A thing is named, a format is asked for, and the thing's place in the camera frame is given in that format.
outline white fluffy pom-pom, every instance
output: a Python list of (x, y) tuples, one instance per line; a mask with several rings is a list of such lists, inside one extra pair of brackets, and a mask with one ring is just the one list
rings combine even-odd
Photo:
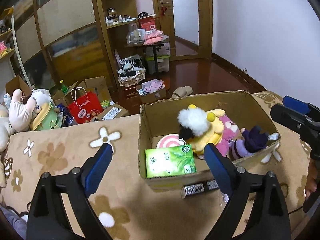
[(210, 127), (207, 113), (199, 107), (181, 110), (178, 121), (183, 127), (190, 128), (197, 137), (203, 135)]

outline red shopping bag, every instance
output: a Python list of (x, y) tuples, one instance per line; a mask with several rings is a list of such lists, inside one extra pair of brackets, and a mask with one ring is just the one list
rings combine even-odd
[(71, 91), (71, 96), (74, 102), (68, 106), (68, 109), (76, 119), (77, 123), (86, 123), (90, 122), (90, 120), (98, 114), (101, 114), (103, 112), (103, 108), (96, 94), (91, 91), (87, 93), (84, 88), (80, 88), (81, 87), (73, 89), (75, 90), (75, 98), (77, 90), (82, 91), (81, 89), (83, 89), (85, 94), (74, 99)]

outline pink and white striped circle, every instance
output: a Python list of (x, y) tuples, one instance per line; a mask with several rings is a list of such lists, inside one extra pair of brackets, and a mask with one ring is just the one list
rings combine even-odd
[(186, 143), (184, 142), (184, 140), (179, 139), (178, 134), (169, 134), (161, 138), (161, 140), (157, 144), (157, 149), (176, 147), (185, 144)]

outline beige floral blanket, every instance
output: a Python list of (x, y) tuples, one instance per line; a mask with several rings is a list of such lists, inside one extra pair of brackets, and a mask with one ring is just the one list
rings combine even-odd
[[(254, 95), (269, 113), (281, 98), (265, 91)], [(299, 136), (276, 124), (281, 133), (278, 152), (281, 162), (271, 156), (267, 164), (258, 164), (249, 172), (276, 173), (286, 197), (288, 210), (301, 206), (309, 162), (310, 147)], [(204, 239), (220, 216), (224, 205), (219, 191), (182, 199), (179, 191), (155, 193), (139, 177), (139, 115), (69, 128), (22, 132), (10, 138), (4, 157), (7, 187), (1, 191), (2, 202), (18, 213), (28, 212), (39, 176), (44, 171), (64, 174), (81, 167), (103, 142), (114, 149), (113, 160), (97, 193), (89, 200), (100, 221), (114, 239)], [(73, 230), (83, 235), (63, 195)], [(236, 234), (244, 230), (254, 196), (248, 204)], [(304, 218), (302, 211), (290, 215), (292, 230)]]

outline black table leg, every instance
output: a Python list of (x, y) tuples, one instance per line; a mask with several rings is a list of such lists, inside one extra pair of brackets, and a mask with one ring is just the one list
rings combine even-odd
[(155, 68), (156, 68), (156, 78), (159, 80), (159, 69), (158, 69), (158, 57), (157, 57), (157, 49), (156, 46), (152, 46), (153, 48), (153, 58), (155, 60)]

